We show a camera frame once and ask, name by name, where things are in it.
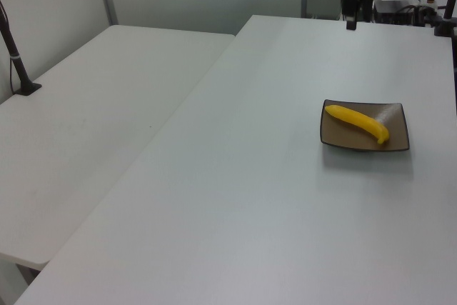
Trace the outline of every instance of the square plate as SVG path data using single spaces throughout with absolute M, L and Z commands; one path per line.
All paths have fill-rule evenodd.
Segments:
M 332 117 L 325 111 L 328 105 L 340 105 L 361 112 L 382 123 L 389 131 L 389 140 L 378 144 L 367 131 Z M 405 151 L 409 150 L 408 127 L 403 106 L 395 104 L 349 103 L 325 100 L 321 114 L 321 142 L 329 146 L 359 151 Z

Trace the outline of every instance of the brown plate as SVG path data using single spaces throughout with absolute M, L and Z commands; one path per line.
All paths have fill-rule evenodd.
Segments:
M 340 105 L 361 112 L 384 124 L 390 139 L 378 144 L 376 138 L 365 130 L 332 117 L 325 111 L 328 105 Z M 321 142 L 329 146 L 359 151 L 404 151 L 409 150 L 408 128 L 403 106 L 395 104 L 348 103 L 325 100 L 321 115 Z

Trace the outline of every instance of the black stand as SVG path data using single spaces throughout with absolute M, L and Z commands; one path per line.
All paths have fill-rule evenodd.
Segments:
M 17 51 L 16 44 L 14 43 L 13 36 L 9 30 L 9 24 L 6 20 L 6 17 L 2 11 L 0 11 L 0 31 L 3 39 L 5 41 L 6 47 L 9 51 L 9 56 L 13 61 L 14 68 L 17 70 L 19 79 L 21 80 L 21 89 L 16 92 L 16 94 L 21 94 L 22 96 L 28 96 L 34 93 L 37 89 L 41 87 L 40 84 L 34 84 L 29 79 L 24 64 L 22 63 L 21 56 Z
M 444 11 L 443 21 L 435 28 L 435 36 L 451 37 L 453 28 L 456 27 L 456 23 L 451 21 L 455 5 L 456 0 L 448 0 L 446 10 Z

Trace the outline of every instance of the cable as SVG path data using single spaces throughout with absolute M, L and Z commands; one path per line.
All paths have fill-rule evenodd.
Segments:
M 6 14 L 6 10 L 3 7 L 1 0 L 0 0 L 0 9 L 1 9 L 1 15 L 5 17 L 6 25 L 8 26 L 8 29 L 9 29 L 8 14 Z M 13 89 L 13 59 L 11 57 L 9 57 L 9 88 L 11 89 L 11 93 L 15 94 L 14 89 Z
M 13 89 L 13 59 L 11 57 L 9 58 L 9 88 L 13 95 L 16 94 Z
M 3 7 L 1 0 L 0 0 L 0 9 L 1 9 L 2 14 L 5 16 L 6 24 L 8 25 L 8 29 L 9 29 L 8 15 L 6 14 L 5 8 Z

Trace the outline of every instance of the toy banana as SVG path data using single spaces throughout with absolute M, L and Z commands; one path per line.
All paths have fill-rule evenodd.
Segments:
M 388 129 L 383 124 L 360 112 L 339 105 L 326 106 L 326 111 L 337 119 L 358 126 L 369 132 L 378 139 L 378 144 L 384 143 L 389 138 Z

